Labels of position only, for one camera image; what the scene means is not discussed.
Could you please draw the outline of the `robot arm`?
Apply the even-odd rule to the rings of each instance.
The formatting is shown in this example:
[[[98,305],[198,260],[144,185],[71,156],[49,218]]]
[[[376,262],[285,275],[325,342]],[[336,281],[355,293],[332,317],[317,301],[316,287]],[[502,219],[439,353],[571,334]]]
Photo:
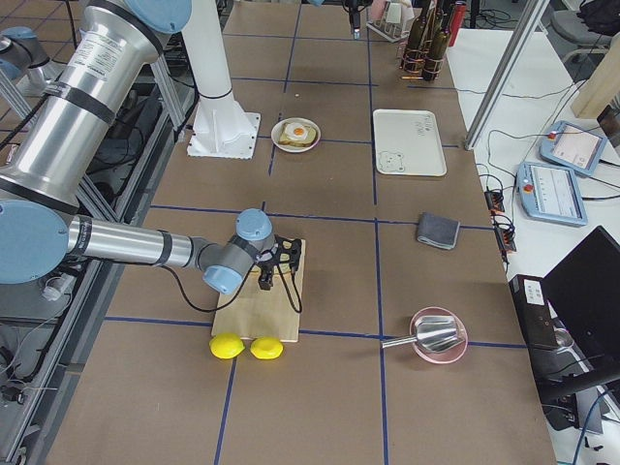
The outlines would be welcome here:
[[[189,152],[248,158],[260,118],[233,96],[212,1],[91,1],[84,35],[66,69],[45,90],[38,119],[1,169],[1,280],[37,280],[68,255],[198,269],[228,295],[250,270],[261,287],[282,264],[296,264],[298,241],[275,234],[267,215],[242,211],[225,244],[201,237],[100,221],[78,213],[77,190],[140,70],[162,59],[180,33],[199,93]]]

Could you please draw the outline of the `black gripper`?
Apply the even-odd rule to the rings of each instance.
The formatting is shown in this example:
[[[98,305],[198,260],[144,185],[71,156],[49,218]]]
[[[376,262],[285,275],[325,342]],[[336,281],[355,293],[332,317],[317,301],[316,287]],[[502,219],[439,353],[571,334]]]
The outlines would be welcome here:
[[[261,290],[271,290],[273,286],[274,269],[277,266],[286,265],[288,271],[295,275],[299,269],[302,255],[302,240],[300,238],[289,239],[275,235],[275,243],[270,248],[259,254],[256,266],[260,269],[258,284]]]
[[[371,0],[343,0],[343,8],[349,13],[351,34],[354,39],[360,38],[360,14],[371,5]]]

